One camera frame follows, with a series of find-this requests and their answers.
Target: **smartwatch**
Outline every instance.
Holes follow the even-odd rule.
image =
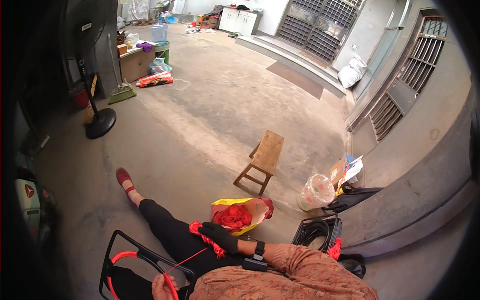
[[[265,272],[268,269],[268,264],[265,262],[263,254],[265,253],[265,242],[257,241],[255,247],[255,254],[251,258],[245,258],[243,260],[242,267],[245,270],[262,271]]]

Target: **black glove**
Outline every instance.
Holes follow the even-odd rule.
[[[238,252],[238,238],[232,236],[228,231],[219,224],[212,222],[203,222],[202,227],[198,228],[198,231],[211,238],[221,248],[225,249],[227,253],[235,254]]]

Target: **red shoe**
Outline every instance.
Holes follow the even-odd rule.
[[[117,181],[119,182],[120,185],[122,185],[122,183],[125,181],[125,180],[130,180],[133,184],[133,180],[132,178],[130,177],[130,174],[128,174],[127,170],[125,170],[124,168],[118,168],[117,169]],[[133,191],[135,190],[135,187],[134,186],[131,186],[129,188],[127,188],[125,190],[125,192],[127,193],[127,197],[128,197],[128,200],[130,200],[130,202],[133,204],[133,205],[136,205],[135,202],[133,202],[131,199],[130,199],[130,196],[128,195],[128,193],[130,191]]]

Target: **orange floral blouse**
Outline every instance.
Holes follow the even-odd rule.
[[[228,266],[208,272],[197,280],[191,300],[378,300],[377,292],[337,261],[317,250],[280,244],[273,267],[290,274],[244,270]]]

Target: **black wristband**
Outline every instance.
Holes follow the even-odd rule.
[[[265,242],[264,241],[257,241],[257,247],[255,247],[255,254],[259,256],[263,256],[265,253]]]

